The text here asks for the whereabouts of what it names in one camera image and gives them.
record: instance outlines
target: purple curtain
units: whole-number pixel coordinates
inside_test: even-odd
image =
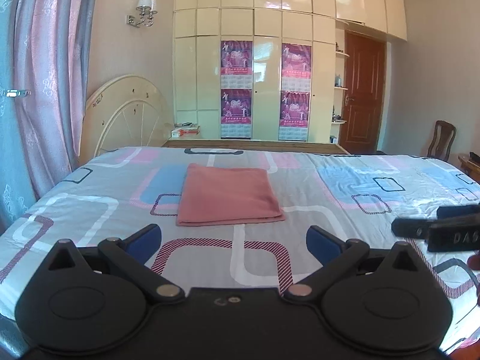
[[[77,167],[95,0],[19,0],[14,87],[23,151],[37,197]]]

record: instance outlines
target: headboard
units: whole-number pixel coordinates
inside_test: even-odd
[[[120,147],[163,146],[173,130],[168,112],[163,95],[143,77],[106,83],[86,104],[80,164]]]

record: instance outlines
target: brown door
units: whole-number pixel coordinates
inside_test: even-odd
[[[339,142],[352,154],[376,152],[385,81],[385,43],[345,33],[345,93]]]

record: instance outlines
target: white lamp shade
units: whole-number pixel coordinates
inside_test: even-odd
[[[138,0],[137,7],[150,7],[152,0]]]
[[[152,11],[157,11],[157,0],[151,0],[150,2],[150,7],[152,8]]]

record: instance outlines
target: triangular hole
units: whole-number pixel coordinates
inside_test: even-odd
[[[70,256],[70,253],[66,249],[60,250],[55,259],[52,261],[52,264],[49,266],[49,271],[56,271],[57,269],[73,268],[75,262]]]
[[[398,254],[395,262],[393,263],[393,268],[412,272],[418,271],[417,267],[415,266],[414,262],[406,251],[401,251]]]

